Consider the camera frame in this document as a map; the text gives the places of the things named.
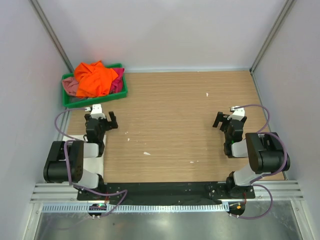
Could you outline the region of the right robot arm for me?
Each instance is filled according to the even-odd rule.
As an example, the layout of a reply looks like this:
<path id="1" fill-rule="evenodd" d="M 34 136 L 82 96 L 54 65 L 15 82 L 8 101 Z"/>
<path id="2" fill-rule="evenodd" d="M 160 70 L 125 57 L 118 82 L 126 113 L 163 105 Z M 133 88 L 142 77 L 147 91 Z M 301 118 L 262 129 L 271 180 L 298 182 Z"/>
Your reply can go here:
<path id="1" fill-rule="evenodd" d="M 243 109 L 236 109 L 231 115 L 219 111 L 212 125 L 216 128 L 221 124 L 223 151 L 228 158 L 248 158 L 246 166 L 226 178 L 224 190 L 231 198 L 250 192 L 252 184 L 265 176 L 288 171 L 291 164 L 276 132 L 251 132 L 243 138 L 246 120 Z"/>

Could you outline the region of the orange t shirt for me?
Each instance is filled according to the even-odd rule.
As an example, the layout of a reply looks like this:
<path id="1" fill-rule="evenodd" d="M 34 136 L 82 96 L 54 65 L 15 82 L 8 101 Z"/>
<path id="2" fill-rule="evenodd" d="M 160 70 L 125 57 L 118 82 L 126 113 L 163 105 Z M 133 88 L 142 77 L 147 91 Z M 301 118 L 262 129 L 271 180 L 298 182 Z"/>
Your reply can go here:
<path id="1" fill-rule="evenodd" d="M 97 98 L 110 93 L 112 82 L 119 76 L 112 68 L 107 68 L 101 61 L 81 62 L 74 70 L 78 82 L 76 97 Z"/>

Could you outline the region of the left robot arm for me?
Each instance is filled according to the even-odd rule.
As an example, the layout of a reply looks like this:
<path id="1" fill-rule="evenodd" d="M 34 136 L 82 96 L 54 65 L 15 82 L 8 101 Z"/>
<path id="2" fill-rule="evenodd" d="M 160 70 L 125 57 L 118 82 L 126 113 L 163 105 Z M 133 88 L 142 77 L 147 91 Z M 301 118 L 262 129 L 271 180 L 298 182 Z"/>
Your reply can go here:
<path id="1" fill-rule="evenodd" d="M 69 183 L 74 188 L 88 191 L 95 200 L 101 200 L 107 190 L 103 179 L 105 134 L 117 129 L 114 112 L 110 120 L 102 111 L 91 111 L 84 116 L 83 139 L 69 136 L 68 140 L 51 144 L 44 168 L 43 178 L 47 183 Z"/>

